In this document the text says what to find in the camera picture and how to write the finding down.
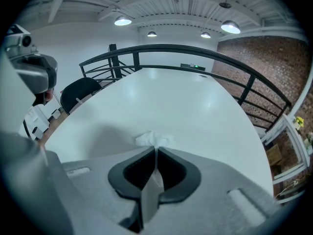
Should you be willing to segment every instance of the white ceiling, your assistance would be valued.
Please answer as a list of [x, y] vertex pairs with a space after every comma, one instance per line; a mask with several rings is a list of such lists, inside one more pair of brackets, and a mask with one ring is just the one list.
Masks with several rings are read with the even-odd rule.
[[295, 26], [297, 21], [280, 0], [227, 0], [230, 9], [219, 7], [225, 0], [32, 0], [20, 14], [20, 20], [47, 18], [53, 24], [57, 14], [92, 15], [93, 22], [112, 22], [121, 15], [133, 18], [132, 26], [185, 25], [219, 33], [225, 20], [235, 21], [240, 28]]

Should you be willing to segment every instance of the black chair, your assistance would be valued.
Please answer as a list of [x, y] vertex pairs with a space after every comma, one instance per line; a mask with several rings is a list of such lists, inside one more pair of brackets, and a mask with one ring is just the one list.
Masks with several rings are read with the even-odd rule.
[[69, 115], [71, 109], [78, 103], [77, 98], [82, 100], [89, 94], [101, 89], [101, 85], [96, 80], [90, 77], [83, 77], [65, 87], [61, 94], [61, 105]]

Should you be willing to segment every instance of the red brick wall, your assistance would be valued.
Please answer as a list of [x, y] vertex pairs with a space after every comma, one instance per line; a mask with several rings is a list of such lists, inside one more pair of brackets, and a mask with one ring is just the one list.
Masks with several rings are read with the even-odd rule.
[[[260, 72], [286, 95], [292, 105], [299, 98], [311, 68], [311, 53], [308, 45], [303, 41], [293, 38], [275, 36], [237, 38], [219, 42], [217, 51], [240, 60]], [[212, 72], [244, 84], [249, 79], [249, 75], [243, 71], [218, 61], [214, 62]], [[240, 96], [243, 91], [243, 88], [239, 86], [225, 81], [219, 80], [219, 82], [232, 95]], [[268, 96], [278, 105], [283, 106], [283, 101], [260, 81], [256, 81], [253, 88]], [[254, 93], [250, 92], [247, 100], [257, 103], [272, 112], [279, 112], [277, 107]], [[301, 129], [301, 134], [303, 135], [309, 131], [313, 131], [312, 103], [313, 87], [311, 87], [308, 96], [296, 114], [305, 120], [305, 127]], [[269, 113], [251, 105], [244, 103], [242, 107], [246, 112], [262, 116], [269, 120], [274, 119]], [[270, 125], [253, 117], [250, 117], [250, 119], [253, 123], [262, 126]], [[276, 142], [279, 143], [280, 150], [285, 158], [282, 164], [282, 170], [284, 171], [296, 163], [296, 156], [285, 134], [278, 137]]]

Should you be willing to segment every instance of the ceiling light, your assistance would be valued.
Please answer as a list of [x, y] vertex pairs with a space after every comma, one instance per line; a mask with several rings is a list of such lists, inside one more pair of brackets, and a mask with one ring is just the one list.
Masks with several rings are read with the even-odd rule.
[[239, 34], [240, 33], [240, 29], [239, 29], [238, 24], [236, 24], [234, 21], [231, 21], [231, 20], [225, 21], [222, 24], [221, 28], [224, 31], [227, 31], [229, 33], [233, 33], [233, 34]]
[[117, 26], [122, 26], [122, 25], [128, 25], [130, 24], [132, 21], [130, 19], [128, 19], [125, 16], [119, 16], [116, 20], [115, 20], [115, 25]]
[[211, 35], [207, 32], [203, 32], [201, 33], [201, 36], [204, 37], [204, 38], [211, 38]]
[[156, 37], [156, 36], [157, 36], [157, 34], [154, 31], [150, 31], [148, 33], [148, 37]]

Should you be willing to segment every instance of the black metal railing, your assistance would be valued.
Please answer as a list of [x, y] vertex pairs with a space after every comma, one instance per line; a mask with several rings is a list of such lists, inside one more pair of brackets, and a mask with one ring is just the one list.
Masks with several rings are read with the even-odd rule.
[[[175, 67], [175, 66], [164, 66], [164, 65], [141, 65], [139, 61], [139, 53], [143, 52], [175, 52], [175, 53], [184, 53], [184, 54], [191, 54], [191, 55], [196, 55], [196, 56], [201, 56], [201, 57], [207, 57], [210, 59], [214, 59], [217, 61], [220, 61], [222, 63], [231, 65], [237, 69], [240, 69], [250, 75], [250, 78], [247, 82], [247, 84], [243, 84], [240, 82], [237, 82], [235, 80], [232, 80], [230, 78], [210, 73], [210, 72], [205, 72], [201, 70], [196, 70], [196, 69], [191, 69], [191, 68], [181, 68], [181, 67]], [[120, 62], [118, 60], [118, 57], [121, 55], [126, 55], [126, 54], [132, 54], [133, 55], [133, 60], [134, 60], [134, 65], [127, 66], [124, 63]], [[102, 65], [99, 67], [96, 67], [94, 69], [91, 69], [89, 71], [85, 71], [84, 67], [86, 65], [90, 65], [95, 62], [107, 60], [108, 64], [107, 65]], [[254, 117], [257, 119], [260, 119], [261, 121], [264, 121], [266, 123], [270, 123], [269, 127], [264, 127], [262, 125], [258, 124], [253, 124], [254, 126], [258, 126], [261, 128], [264, 128], [266, 130], [269, 130], [276, 122], [277, 120], [281, 117], [281, 115], [284, 113], [284, 111], [287, 109], [287, 107], [291, 106], [291, 102], [287, 99], [287, 97], [272, 83], [270, 82], [266, 77], [264, 77], [262, 74], [260, 74], [258, 71], [254, 70], [250, 66], [234, 59], [229, 56], [226, 56], [224, 54], [212, 51], [212, 50], [207, 50], [203, 48], [198, 48], [198, 47], [191, 47], [191, 46], [183, 46], [183, 45], [142, 45], [142, 46], [135, 46], [135, 47], [129, 47], [129, 48], [123, 48], [123, 49], [117, 49], [113, 50], [104, 54], [101, 54], [99, 56], [90, 58], [89, 60], [86, 60], [82, 63], [79, 64], [81, 71], [83, 73], [83, 76], [86, 77], [86, 74], [93, 73], [93, 72], [99, 72], [103, 71], [103, 73], [98, 74], [94, 76], [93, 78], [100, 76], [104, 73], [111, 72], [111, 76], [102, 78], [102, 79], [96, 79], [97, 81], [111, 81], [109, 84], [115, 82], [116, 80], [121, 79], [123, 76], [126, 76], [123, 74], [121, 71], [124, 71], [128, 74], [131, 74], [130, 71], [135, 72], [138, 71], [142, 68], [158, 68], [158, 69], [170, 69], [170, 70], [179, 70], [179, 71], [189, 71], [189, 72], [195, 72], [195, 73], [200, 73], [203, 75], [208, 75], [217, 79], [221, 79], [227, 82], [230, 82], [232, 84], [238, 85], [242, 87], [244, 90], [241, 94], [240, 97], [238, 96], [233, 96], [236, 100], [238, 100], [239, 105], [242, 105], [243, 103], [252, 105], [260, 110], [263, 110], [272, 116], [275, 117], [274, 120], [269, 120], [264, 117], [254, 115], [251, 113], [246, 114], [250, 117]], [[263, 95], [262, 93], [252, 89], [252, 85], [255, 81], [255, 79], [259, 80], [263, 84], [265, 84], [267, 87], [269, 87], [273, 92], [275, 92], [279, 98], [281, 98], [284, 102], [284, 106], [281, 107], [277, 103], [273, 102], [271, 99], [269, 99], [267, 96]], [[279, 109], [279, 113], [274, 113], [260, 105], [257, 105], [256, 103], [250, 102], [246, 99], [247, 95], [249, 92], [253, 92], [257, 94], [258, 96], [264, 98], [267, 100], [269, 103], [271, 103], [273, 106]]]

